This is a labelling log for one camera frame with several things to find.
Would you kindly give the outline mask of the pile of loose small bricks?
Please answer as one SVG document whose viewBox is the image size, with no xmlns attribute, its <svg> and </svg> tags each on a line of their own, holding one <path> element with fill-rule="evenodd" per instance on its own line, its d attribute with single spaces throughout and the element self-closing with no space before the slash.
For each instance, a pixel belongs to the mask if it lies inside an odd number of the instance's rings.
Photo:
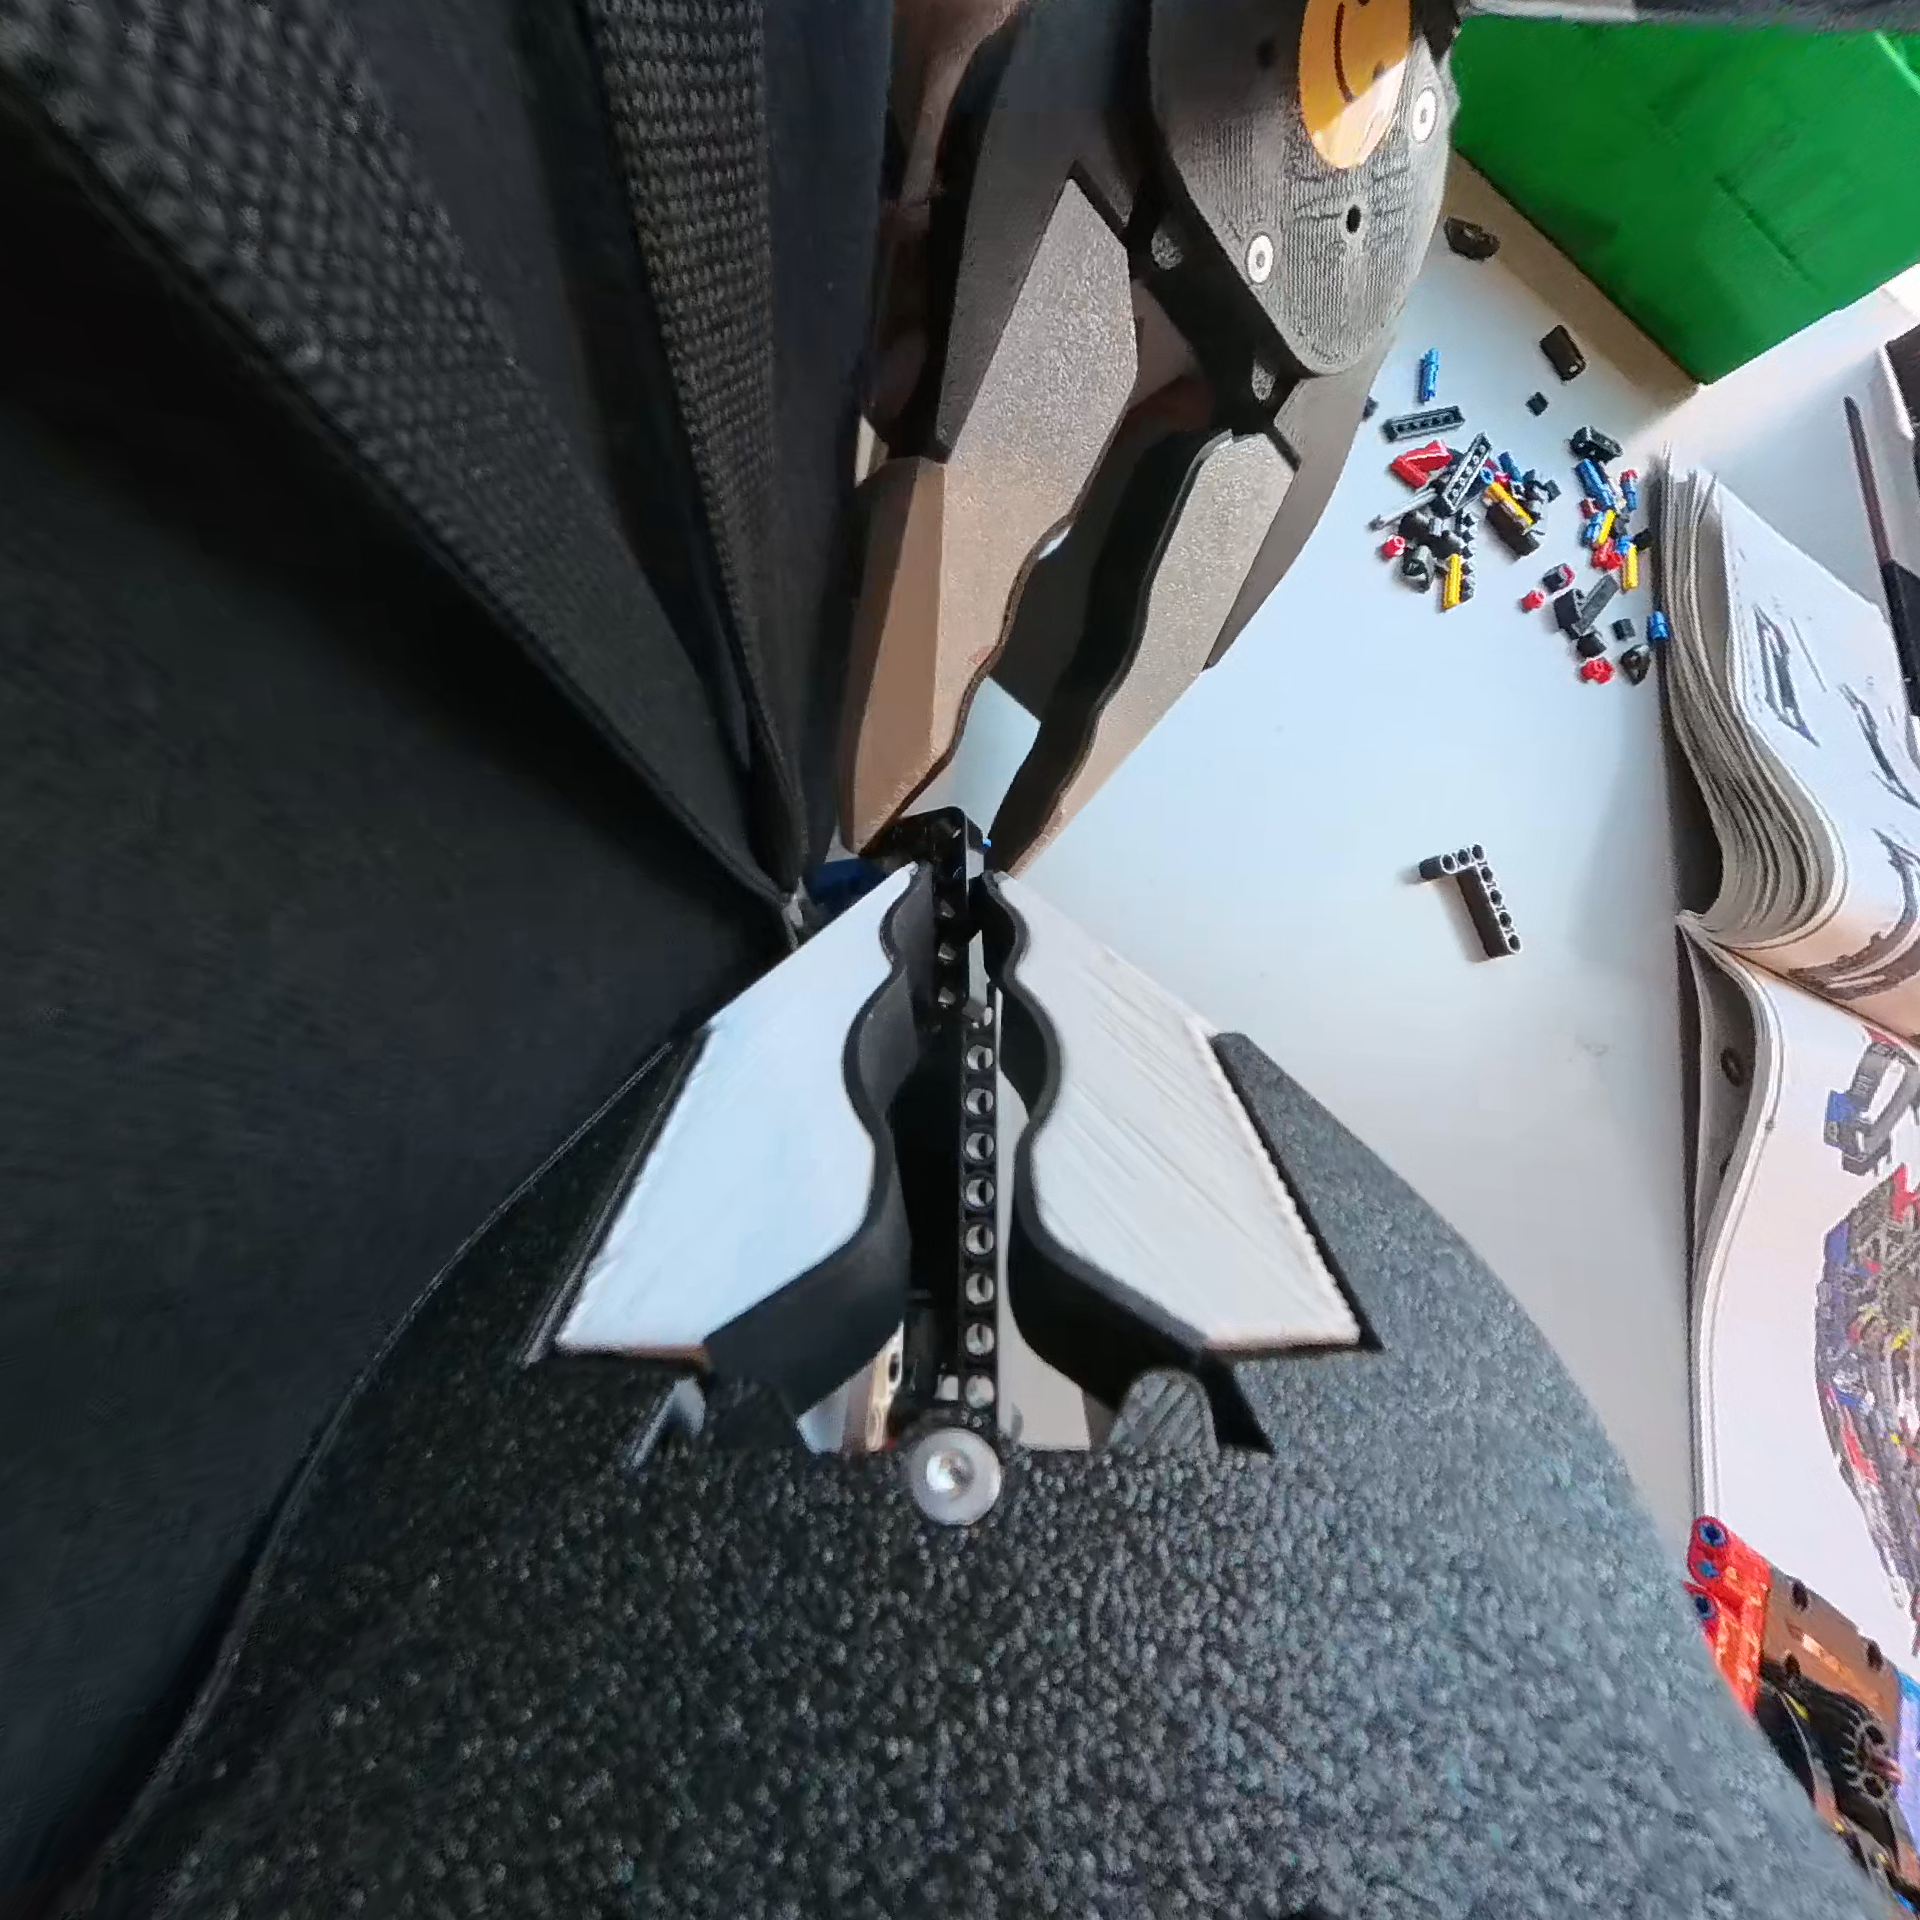
<svg viewBox="0 0 1920 1920">
<path fill-rule="evenodd" d="M 1434 611 L 1486 599 L 1554 636 L 1579 685 L 1637 687 L 1670 634 L 1650 602 L 1650 484 L 1588 340 L 1526 304 L 1510 252 L 1483 221 L 1442 218 L 1414 284 L 1442 309 L 1410 312 L 1360 404 L 1396 485 L 1368 534 Z"/>
</svg>

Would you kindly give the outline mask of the green box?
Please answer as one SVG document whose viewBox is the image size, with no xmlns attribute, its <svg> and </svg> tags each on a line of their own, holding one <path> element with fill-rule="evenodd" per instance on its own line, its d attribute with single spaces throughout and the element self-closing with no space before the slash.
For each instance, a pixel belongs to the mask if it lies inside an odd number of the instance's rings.
<svg viewBox="0 0 1920 1920">
<path fill-rule="evenodd" d="M 1642 9 L 1473 16 L 1451 144 L 1712 383 L 1915 267 L 1915 4 L 1839 30 Z"/>
</svg>

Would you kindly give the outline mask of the building instruction booklet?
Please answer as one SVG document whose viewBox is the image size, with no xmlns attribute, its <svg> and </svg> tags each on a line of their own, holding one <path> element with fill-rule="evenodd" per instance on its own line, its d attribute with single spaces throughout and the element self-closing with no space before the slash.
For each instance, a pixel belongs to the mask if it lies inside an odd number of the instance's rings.
<svg viewBox="0 0 1920 1920">
<path fill-rule="evenodd" d="M 1875 603 L 1662 474 L 1663 711 L 1712 827 L 1682 911 L 1705 1504 L 1915 1605 L 1915 721 Z"/>
</svg>

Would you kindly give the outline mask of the grey beam brick assembly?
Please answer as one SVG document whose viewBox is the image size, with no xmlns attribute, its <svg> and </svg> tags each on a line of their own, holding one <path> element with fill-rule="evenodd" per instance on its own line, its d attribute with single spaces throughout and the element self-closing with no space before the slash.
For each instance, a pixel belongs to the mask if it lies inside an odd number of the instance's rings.
<svg viewBox="0 0 1920 1920">
<path fill-rule="evenodd" d="M 853 888 L 904 866 L 890 851 L 894 820 L 862 859 L 817 871 L 819 906 L 850 906 Z M 912 960 L 915 1058 L 890 1101 L 888 1126 L 908 1233 L 905 1304 L 898 1332 L 804 1419 L 807 1439 L 843 1456 L 888 1449 L 923 1423 L 996 1434 L 1009 1417 L 1000 1388 L 1003 1252 L 997 1218 L 996 1031 L 928 1020 L 920 994 L 931 960 Z"/>
</svg>

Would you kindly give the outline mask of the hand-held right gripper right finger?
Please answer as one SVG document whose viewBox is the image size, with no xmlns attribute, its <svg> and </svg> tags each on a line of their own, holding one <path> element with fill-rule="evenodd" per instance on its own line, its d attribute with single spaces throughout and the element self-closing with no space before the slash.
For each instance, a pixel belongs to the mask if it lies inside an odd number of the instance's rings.
<svg viewBox="0 0 1920 1920">
<path fill-rule="evenodd" d="M 1219 1030 L 1023 880 L 974 892 L 1023 1123 L 1005 1281 L 1023 1346 L 1109 1417 L 1189 1382 L 1218 1447 L 1269 1447 L 1240 1367 L 1360 1349 L 1364 1315 Z"/>
</svg>

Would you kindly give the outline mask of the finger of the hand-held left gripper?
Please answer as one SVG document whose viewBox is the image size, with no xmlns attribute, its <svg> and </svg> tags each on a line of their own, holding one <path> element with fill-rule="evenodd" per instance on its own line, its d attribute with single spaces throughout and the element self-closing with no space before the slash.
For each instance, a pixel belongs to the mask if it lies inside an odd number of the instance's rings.
<svg viewBox="0 0 1920 1920">
<path fill-rule="evenodd" d="M 1140 299 L 1126 227 L 1076 165 L 1034 194 L 936 194 L 885 259 L 862 482 L 837 827 L 878 855 L 952 763 L 1003 665 L 1047 704 L 1095 660 L 1097 558 L 1188 373 Z"/>
<path fill-rule="evenodd" d="M 1225 653 L 1299 558 L 1349 447 L 1349 372 L 1296 383 L 1243 434 L 1198 373 L 1127 411 L 994 665 L 1037 724 L 990 823 L 994 868 L 1023 871 Z"/>
</svg>

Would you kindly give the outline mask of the red blue white toy car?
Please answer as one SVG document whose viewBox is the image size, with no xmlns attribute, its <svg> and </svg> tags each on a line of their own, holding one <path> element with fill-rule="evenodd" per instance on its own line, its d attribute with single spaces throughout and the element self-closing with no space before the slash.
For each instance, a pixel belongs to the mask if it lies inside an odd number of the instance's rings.
<svg viewBox="0 0 1920 1920">
<path fill-rule="evenodd" d="M 1691 1521 L 1699 1636 L 1820 1822 L 1915 1908 L 1918 1690 L 1883 1648 L 1716 1515 Z"/>
</svg>

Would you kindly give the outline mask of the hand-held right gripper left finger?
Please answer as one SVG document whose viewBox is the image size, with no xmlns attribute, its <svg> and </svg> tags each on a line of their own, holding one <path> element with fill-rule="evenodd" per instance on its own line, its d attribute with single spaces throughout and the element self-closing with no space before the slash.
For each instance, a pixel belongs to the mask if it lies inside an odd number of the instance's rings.
<svg viewBox="0 0 1920 1920">
<path fill-rule="evenodd" d="M 920 1062 L 920 868 L 711 1015 L 552 1343 L 690 1365 L 807 1414 L 896 1334 L 910 1227 L 892 1113 Z"/>
</svg>

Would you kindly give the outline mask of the person's left hand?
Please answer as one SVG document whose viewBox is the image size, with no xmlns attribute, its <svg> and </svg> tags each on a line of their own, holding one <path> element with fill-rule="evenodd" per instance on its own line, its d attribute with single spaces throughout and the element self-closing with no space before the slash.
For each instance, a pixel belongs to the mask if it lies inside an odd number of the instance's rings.
<svg viewBox="0 0 1920 1920">
<path fill-rule="evenodd" d="M 875 282 L 862 417 L 883 460 L 933 442 L 980 97 L 996 89 L 1022 1 L 894 1 Z"/>
</svg>

